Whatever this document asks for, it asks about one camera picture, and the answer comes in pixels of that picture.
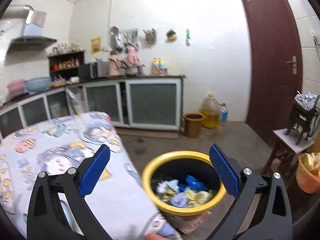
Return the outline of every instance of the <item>red door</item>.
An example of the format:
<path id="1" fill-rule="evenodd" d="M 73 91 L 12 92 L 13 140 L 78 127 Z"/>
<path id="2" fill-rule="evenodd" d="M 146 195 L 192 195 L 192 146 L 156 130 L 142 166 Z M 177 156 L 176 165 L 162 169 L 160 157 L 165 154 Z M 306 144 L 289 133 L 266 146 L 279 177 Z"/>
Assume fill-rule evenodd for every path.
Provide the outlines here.
<path id="1" fill-rule="evenodd" d="M 287 0 L 242 0 L 252 53 L 252 84 L 246 123 L 271 147 L 272 131 L 286 128 L 294 96 L 301 91 L 302 55 Z M 296 57 L 297 67 L 292 61 Z"/>

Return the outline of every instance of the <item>orange basket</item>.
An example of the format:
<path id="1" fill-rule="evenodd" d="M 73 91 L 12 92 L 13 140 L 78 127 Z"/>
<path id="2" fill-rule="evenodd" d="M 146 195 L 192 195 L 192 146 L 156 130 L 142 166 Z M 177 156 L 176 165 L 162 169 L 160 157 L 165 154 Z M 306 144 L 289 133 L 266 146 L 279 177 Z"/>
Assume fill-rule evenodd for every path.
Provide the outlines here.
<path id="1" fill-rule="evenodd" d="M 301 158 L 303 154 L 299 156 L 299 164 L 296 172 L 296 180 L 299 187 L 307 194 L 314 194 L 320 189 L 320 179 L 311 174 L 310 171 L 302 164 Z"/>

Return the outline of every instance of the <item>yellow oil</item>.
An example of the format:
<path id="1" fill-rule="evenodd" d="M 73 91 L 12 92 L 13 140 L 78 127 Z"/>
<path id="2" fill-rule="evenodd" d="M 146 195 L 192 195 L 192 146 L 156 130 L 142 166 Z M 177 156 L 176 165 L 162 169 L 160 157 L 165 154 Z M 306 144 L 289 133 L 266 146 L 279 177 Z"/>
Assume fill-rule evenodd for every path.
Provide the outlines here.
<path id="1" fill-rule="evenodd" d="M 211 110 L 204 110 L 202 114 L 205 116 L 202 126 L 207 129 L 214 129 L 219 126 L 220 119 L 217 113 L 212 112 Z"/>

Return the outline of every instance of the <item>brown bucket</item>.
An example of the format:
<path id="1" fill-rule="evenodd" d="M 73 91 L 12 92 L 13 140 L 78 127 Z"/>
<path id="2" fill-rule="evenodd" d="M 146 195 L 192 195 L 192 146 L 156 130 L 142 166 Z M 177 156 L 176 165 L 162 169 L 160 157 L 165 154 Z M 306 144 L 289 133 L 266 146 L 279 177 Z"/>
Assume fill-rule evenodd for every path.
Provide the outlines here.
<path id="1" fill-rule="evenodd" d="M 202 121 L 204 115 L 201 113 L 184 114 L 183 118 L 186 120 L 184 128 L 185 136 L 188 138 L 197 138 L 201 131 Z"/>
<path id="2" fill-rule="evenodd" d="M 301 158 L 303 154 L 299 156 L 299 164 L 296 172 L 296 180 L 299 187 L 307 194 L 314 194 L 320 189 L 320 179 L 311 174 L 310 171 L 302 164 Z"/>

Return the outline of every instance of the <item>patterned tablecloth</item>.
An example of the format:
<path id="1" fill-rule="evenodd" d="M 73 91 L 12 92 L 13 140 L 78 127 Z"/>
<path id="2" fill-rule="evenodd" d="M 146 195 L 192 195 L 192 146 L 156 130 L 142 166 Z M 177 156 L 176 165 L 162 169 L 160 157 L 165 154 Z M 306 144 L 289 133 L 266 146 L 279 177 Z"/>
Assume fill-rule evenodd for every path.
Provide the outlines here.
<path id="1" fill-rule="evenodd" d="M 89 112 L 41 122 L 8 135 L 0 147 L 0 203 L 16 228 L 27 235 L 27 213 L 40 171 L 61 174 L 92 157 L 101 144 L 111 157 L 93 192 L 85 197 L 91 211 L 113 239 L 140 239 L 157 233 L 180 235 L 149 200 L 109 115 Z M 64 194 L 59 193 L 67 217 Z M 69 218 L 73 230 L 81 232 Z"/>

